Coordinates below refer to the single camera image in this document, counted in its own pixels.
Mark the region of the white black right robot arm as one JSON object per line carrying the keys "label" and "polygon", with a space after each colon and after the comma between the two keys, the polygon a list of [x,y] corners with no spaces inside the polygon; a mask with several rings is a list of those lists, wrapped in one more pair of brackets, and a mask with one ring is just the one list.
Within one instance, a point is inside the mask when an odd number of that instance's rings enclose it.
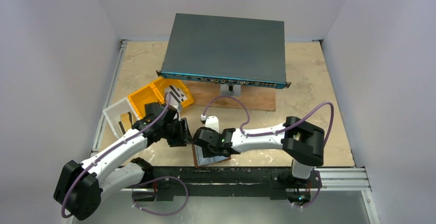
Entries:
{"label": "white black right robot arm", "polygon": [[227,128],[219,132],[218,124],[217,117],[208,117],[193,136],[193,143],[202,148],[204,157],[282,150],[293,158],[292,176],[298,179],[308,179],[313,168],[324,164],[324,130],[297,117],[287,117],[284,123],[275,126],[244,131]]}

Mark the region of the brown leather card holder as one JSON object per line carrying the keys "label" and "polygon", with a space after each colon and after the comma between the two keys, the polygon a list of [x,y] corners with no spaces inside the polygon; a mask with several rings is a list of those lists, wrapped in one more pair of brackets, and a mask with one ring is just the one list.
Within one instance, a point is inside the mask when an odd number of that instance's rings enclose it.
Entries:
{"label": "brown leather card holder", "polygon": [[195,167],[210,166],[231,160],[231,157],[224,156],[205,157],[202,148],[197,145],[192,145],[192,152]]}

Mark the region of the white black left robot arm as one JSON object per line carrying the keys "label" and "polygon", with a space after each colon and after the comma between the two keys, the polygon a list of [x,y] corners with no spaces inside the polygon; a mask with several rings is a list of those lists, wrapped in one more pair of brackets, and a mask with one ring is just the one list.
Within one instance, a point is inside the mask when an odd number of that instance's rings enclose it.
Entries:
{"label": "white black left robot arm", "polygon": [[155,177],[154,168],[134,154],[164,139],[170,147],[186,146],[192,140],[188,123],[176,108],[157,102],[146,105],[148,114],[137,120],[115,143],[80,163],[66,163],[61,171],[53,198],[61,204],[63,218],[90,217],[101,201],[128,186],[140,187],[172,176]]}

